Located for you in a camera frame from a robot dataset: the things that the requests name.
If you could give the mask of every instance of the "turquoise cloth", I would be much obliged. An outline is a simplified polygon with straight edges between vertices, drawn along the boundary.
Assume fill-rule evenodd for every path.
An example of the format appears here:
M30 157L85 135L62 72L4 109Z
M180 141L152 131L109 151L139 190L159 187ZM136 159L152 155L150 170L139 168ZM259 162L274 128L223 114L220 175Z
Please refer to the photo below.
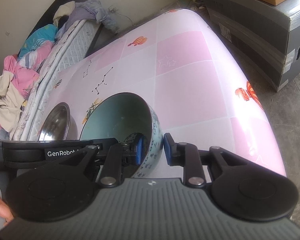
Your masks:
M36 30L22 45L18 60L20 60L28 52L35 51L44 41L48 40L54 42L54 37L56 36L57 31L58 28L53 24L48 24Z

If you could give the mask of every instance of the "wall outlet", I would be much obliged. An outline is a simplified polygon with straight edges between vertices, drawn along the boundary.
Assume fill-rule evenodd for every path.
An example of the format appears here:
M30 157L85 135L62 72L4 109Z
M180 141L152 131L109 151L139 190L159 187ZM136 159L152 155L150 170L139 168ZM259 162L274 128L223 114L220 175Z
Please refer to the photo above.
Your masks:
M117 7L115 7L115 6L113 6L113 5L109 6L109 12L115 13L117 10L118 10Z

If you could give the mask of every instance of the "gray box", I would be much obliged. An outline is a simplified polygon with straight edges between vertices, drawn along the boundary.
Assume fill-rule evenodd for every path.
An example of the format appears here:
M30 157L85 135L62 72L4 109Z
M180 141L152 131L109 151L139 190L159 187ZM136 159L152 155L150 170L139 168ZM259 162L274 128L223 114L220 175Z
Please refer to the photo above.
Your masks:
M212 22L279 91L300 73L300 0L203 0Z

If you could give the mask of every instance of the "beige cloth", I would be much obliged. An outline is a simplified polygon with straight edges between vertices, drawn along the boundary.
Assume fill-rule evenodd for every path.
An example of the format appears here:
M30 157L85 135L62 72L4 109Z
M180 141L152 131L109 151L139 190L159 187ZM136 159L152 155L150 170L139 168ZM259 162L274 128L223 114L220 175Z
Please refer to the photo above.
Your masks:
M55 25L56 27L58 27L59 19L62 16L65 16L65 15L69 16L72 13L73 10L74 10L74 1L67 2L67 3L65 3L63 5L60 5L59 8L58 8L58 10L54 14L53 25Z
M17 128L24 98L11 83L13 73L4 71L0 76L0 125L8 133L10 139Z

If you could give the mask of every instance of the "white label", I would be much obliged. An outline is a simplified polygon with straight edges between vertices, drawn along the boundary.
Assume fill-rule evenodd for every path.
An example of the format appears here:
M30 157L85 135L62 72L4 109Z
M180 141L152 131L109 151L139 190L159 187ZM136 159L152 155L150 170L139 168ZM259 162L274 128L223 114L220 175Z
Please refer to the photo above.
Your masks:
M231 41L231 33L227 27L224 27L221 23L219 23L221 35L224 36L228 41Z

